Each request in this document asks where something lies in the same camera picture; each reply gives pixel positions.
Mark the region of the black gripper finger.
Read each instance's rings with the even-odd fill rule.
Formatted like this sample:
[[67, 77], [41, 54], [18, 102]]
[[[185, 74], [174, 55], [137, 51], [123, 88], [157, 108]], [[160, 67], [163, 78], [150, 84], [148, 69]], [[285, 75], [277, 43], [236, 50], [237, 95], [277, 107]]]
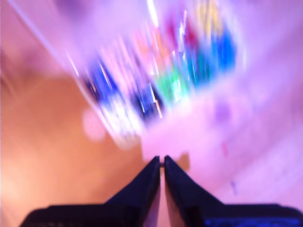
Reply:
[[132, 225], [141, 227], [160, 186], [160, 157], [155, 156], [146, 167], [106, 204], [125, 205], [133, 216]]
[[204, 227], [204, 217], [223, 207], [223, 203], [198, 185], [170, 157], [164, 158], [165, 180], [187, 227]]

